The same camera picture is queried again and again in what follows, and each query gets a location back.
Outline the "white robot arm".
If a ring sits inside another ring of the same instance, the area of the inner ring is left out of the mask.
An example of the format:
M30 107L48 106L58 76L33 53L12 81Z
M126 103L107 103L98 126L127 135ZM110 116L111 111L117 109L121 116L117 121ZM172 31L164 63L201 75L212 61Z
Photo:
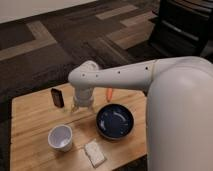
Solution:
M148 171L213 171L213 63L185 56L101 69L86 61L68 80L77 106L96 87L147 94Z

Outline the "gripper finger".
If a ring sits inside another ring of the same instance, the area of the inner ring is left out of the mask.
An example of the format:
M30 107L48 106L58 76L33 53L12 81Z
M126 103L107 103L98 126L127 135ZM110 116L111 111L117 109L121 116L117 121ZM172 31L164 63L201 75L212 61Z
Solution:
M72 105L71 106L71 112L76 112L79 109L77 105Z
M89 109L89 110L94 110L94 106L93 106L93 105L90 105L90 106L88 107L88 109Z

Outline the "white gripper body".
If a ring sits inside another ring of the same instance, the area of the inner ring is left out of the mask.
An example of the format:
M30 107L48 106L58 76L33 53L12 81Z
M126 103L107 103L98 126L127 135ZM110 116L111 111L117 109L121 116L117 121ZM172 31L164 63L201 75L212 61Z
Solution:
M93 88L76 88L74 91L73 101L74 105L77 107L90 107L94 102Z

